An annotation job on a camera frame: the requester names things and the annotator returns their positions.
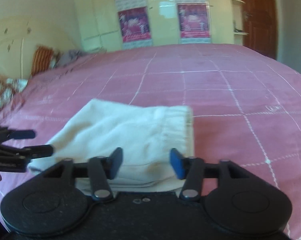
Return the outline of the cream white pants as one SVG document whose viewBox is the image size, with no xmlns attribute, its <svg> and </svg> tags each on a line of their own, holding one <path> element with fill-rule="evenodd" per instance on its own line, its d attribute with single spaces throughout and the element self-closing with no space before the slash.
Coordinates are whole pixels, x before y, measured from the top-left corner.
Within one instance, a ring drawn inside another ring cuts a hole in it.
<svg viewBox="0 0 301 240">
<path fill-rule="evenodd" d="M 138 107 L 93 99 L 49 140 L 51 157 L 35 159 L 33 174 L 66 158 L 85 163 L 123 150 L 123 163 L 110 186 L 114 191 L 179 191 L 169 162 L 175 148 L 186 157 L 194 155 L 193 111 L 189 106 Z"/>
</svg>

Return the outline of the wall corner shelf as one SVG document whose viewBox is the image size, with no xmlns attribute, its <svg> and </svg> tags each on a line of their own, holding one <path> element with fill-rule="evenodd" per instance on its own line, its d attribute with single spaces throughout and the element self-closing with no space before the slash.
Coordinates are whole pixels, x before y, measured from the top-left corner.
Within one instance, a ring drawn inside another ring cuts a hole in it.
<svg viewBox="0 0 301 240">
<path fill-rule="evenodd" d="M 248 33 L 244 30 L 244 7 L 246 3 L 243 0 L 231 0 L 233 12 L 234 43 L 244 44 L 244 37 Z"/>
</svg>

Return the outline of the grey crumpled cloth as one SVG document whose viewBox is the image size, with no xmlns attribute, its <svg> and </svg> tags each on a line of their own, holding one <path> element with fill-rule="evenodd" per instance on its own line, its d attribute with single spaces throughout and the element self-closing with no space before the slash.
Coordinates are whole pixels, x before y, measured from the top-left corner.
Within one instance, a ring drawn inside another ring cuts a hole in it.
<svg viewBox="0 0 301 240">
<path fill-rule="evenodd" d="M 55 68 L 58 67 L 66 67 L 69 64 L 77 61 L 79 58 L 88 55 L 87 52 L 83 50 L 71 49 L 61 53 L 60 56 L 57 57 L 57 61 L 54 65 Z"/>
</svg>

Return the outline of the red white patterned pillow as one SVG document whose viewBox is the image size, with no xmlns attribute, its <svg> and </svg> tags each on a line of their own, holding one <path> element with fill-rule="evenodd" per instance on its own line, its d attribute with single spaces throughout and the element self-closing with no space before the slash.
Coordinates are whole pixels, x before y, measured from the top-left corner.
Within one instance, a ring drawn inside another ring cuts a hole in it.
<svg viewBox="0 0 301 240">
<path fill-rule="evenodd" d="M 12 100 L 15 94 L 21 93 L 27 86 L 26 79 L 12 79 L 0 75 L 0 111 Z"/>
</svg>

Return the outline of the cream bed headboard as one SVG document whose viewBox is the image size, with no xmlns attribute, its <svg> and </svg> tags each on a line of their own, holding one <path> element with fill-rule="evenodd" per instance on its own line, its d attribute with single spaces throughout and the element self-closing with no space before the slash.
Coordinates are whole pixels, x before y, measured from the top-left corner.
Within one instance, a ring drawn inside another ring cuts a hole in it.
<svg viewBox="0 0 301 240">
<path fill-rule="evenodd" d="M 50 22 L 29 16 L 1 19 L 0 74 L 14 79 L 28 79 L 37 46 L 60 51 L 77 48 L 73 38 Z"/>
</svg>

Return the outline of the cream wardrobe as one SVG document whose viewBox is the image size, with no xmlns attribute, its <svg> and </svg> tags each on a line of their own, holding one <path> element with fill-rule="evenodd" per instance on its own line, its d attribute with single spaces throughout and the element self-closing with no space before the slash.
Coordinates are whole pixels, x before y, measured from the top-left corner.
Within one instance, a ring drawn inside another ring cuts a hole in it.
<svg viewBox="0 0 301 240">
<path fill-rule="evenodd" d="M 190 43 L 234 43 L 231 0 L 74 0 L 82 47 L 106 51 Z M 206 3 L 210 38 L 181 38 L 177 4 Z M 151 39 L 124 43 L 118 12 L 147 7 Z"/>
</svg>

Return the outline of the right magenta poster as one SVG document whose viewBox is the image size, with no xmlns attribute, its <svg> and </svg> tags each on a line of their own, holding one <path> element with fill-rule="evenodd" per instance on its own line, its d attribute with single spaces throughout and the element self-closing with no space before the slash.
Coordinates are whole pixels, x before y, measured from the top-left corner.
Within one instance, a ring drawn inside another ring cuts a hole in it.
<svg viewBox="0 0 301 240">
<path fill-rule="evenodd" d="M 210 17 L 206 3 L 177 4 L 181 38 L 210 38 Z"/>
</svg>

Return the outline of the orange striped pillow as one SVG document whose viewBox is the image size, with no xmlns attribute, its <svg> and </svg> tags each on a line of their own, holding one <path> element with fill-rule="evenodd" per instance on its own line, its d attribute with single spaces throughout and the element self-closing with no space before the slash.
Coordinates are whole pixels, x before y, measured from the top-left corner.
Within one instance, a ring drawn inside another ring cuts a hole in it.
<svg viewBox="0 0 301 240">
<path fill-rule="evenodd" d="M 54 56 L 54 50 L 46 46 L 37 46 L 33 55 L 31 76 L 45 72 L 49 69 Z"/>
</svg>

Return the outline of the pink checked bedspread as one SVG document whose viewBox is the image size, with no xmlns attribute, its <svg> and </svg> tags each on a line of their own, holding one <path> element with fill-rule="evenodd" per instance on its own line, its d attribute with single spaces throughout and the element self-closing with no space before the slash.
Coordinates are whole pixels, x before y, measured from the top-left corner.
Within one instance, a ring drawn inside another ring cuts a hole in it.
<svg viewBox="0 0 301 240">
<path fill-rule="evenodd" d="M 41 145 L 92 99 L 193 109 L 195 155 L 230 159 L 282 190 L 301 239 L 301 74 L 251 49 L 187 44 L 91 54 L 39 74 L 0 113 L 0 126 L 33 129 Z"/>
</svg>

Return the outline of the brown wooden door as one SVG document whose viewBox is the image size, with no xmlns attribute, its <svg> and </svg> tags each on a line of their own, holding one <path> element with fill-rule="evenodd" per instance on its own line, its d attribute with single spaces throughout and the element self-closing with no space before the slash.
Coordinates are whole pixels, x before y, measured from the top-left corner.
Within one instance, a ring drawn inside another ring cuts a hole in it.
<svg viewBox="0 0 301 240">
<path fill-rule="evenodd" d="M 277 10 L 275 0 L 243 0 L 243 45 L 271 59 L 277 58 Z"/>
</svg>

